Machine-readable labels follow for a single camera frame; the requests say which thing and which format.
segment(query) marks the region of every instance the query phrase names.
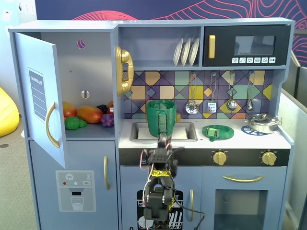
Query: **green cup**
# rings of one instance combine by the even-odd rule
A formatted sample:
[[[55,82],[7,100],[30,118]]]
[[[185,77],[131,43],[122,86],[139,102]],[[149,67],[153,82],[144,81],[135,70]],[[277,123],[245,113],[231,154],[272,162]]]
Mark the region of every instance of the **green cup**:
[[[170,136],[173,134],[176,121],[177,106],[168,100],[154,100],[146,105],[149,132],[158,138],[160,134]]]

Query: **oven window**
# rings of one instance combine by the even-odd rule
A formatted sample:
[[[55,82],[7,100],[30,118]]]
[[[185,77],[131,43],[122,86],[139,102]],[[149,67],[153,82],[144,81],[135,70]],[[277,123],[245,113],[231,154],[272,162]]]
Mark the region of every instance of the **oven window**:
[[[272,55],[275,36],[238,36],[235,55]]]
[[[214,230],[263,230],[268,190],[216,190]]]

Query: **microwave window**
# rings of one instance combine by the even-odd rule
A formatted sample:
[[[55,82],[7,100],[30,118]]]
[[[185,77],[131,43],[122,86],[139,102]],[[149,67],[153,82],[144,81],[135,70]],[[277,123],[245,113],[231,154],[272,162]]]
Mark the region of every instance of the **microwave window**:
[[[272,55],[275,36],[238,36],[235,55]]]

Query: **toy phone handset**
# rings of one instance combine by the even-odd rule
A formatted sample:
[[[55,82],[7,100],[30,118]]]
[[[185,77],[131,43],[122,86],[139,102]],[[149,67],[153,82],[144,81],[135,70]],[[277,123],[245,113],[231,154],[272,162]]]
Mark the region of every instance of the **toy phone handset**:
[[[128,64],[128,80],[124,80],[123,64]],[[134,75],[134,66],[131,54],[119,46],[116,46],[116,78],[117,78],[117,95],[121,96],[127,92],[132,85]]]

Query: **purple toy grapes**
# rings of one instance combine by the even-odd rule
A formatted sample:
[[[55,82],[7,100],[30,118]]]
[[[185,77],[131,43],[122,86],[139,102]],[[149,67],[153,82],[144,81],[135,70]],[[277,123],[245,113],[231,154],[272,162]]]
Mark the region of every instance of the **purple toy grapes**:
[[[113,127],[114,126],[114,114],[104,114],[101,118],[101,123],[103,127]]]

